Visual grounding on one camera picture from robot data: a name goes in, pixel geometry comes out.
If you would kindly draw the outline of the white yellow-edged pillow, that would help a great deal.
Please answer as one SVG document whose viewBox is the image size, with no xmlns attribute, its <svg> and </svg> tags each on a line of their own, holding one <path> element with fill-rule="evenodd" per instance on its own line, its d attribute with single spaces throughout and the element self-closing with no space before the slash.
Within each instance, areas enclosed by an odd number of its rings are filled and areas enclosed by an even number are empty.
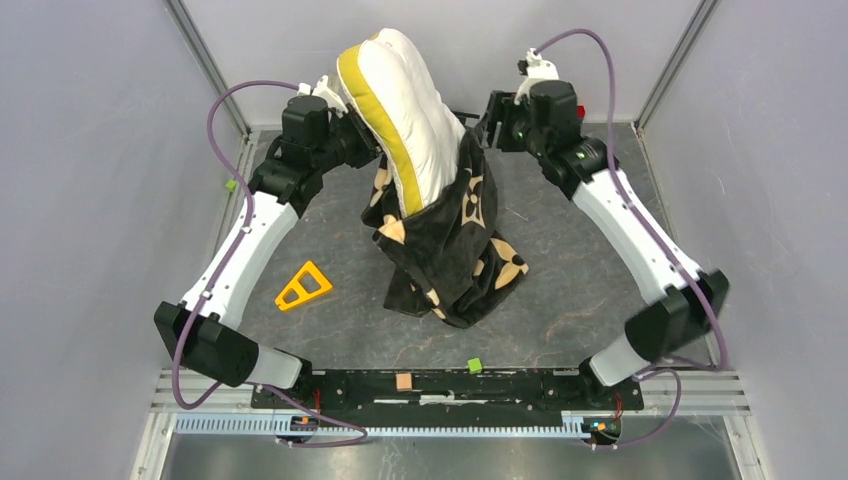
<svg viewBox="0 0 848 480">
<path fill-rule="evenodd" d="M 352 106 L 387 156 L 400 214 L 434 203 L 458 171 L 465 127 L 443 102 L 414 43 L 383 28 L 337 58 Z"/>
</svg>

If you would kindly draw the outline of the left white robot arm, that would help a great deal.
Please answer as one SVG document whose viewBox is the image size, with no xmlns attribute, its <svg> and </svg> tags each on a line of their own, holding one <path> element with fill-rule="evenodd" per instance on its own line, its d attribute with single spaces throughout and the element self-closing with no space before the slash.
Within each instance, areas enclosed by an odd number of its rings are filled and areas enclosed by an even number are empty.
<svg viewBox="0 0 848 480">
<path fill-rule="evenodd" d="M 360 168 L 380 147 L 351 103 L 297 96 L 281 124 L 212 263 L 178 303 L 160 304 L 154 322 L 179 366 L 230 387 L 270 384 L 297 408 L 314 394 L 313 379 L 302 373 L 308 362 L 240 333 L 244 310 L 272 253 L 321 191 L 324 174 L 340 165 Z"/>
</svg>

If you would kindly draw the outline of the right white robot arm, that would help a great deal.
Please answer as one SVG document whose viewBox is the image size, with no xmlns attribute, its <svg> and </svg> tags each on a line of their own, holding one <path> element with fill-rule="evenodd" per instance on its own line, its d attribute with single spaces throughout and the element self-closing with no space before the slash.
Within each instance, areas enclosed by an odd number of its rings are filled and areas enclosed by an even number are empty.
<svg viewBox="0 0 848 480">
<path fill-rule="evenodd" d="M 488 145 L 526 152 L 544 177 L 600 229 L 625 263 L 646 303 L 624 332 L 585 360 L 580 400 L 602 408 L 618 385 L 710 333 L 729 290 L 684 254 L 646 210 L 612 154 L 610 141 L 586 136 L 568 82 L 542 80 L 525 92 L 495 90 L 479 123 Z"/>
</svg>

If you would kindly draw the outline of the black floral pillowcase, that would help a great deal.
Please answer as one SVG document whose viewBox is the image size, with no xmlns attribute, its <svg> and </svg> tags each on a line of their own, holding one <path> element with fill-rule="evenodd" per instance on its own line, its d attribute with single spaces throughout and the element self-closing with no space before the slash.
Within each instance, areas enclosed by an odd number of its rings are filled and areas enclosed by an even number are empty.
<svg viewBox="0 0 848 480">
<path fill-rule="evenodd" d="M 433 313 L 466 329 L 490 314 L 529 266 L 496 229 L 498 188 L 478 129 L 467 129 L 458 154 L 455 180 L 434 203 L 407 217 L 382 158 L 361 220 L 394 265 L 384 308 L 414 317 Z"/>
</svg>

